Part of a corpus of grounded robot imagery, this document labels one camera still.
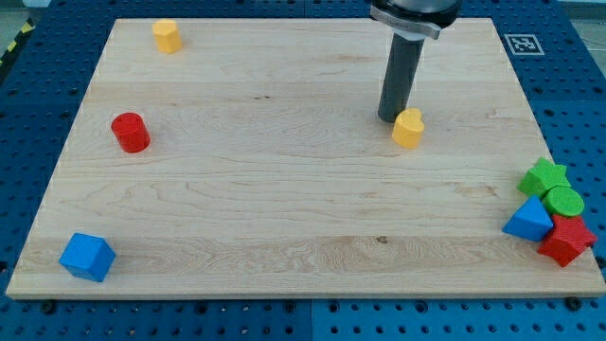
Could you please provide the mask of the black robot arm flange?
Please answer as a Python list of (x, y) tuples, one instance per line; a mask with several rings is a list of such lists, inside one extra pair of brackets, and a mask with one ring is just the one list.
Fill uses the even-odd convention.
[(437, 40), (461, 6), (461, 0), (372, 0), (369, 14), (408, 41)]

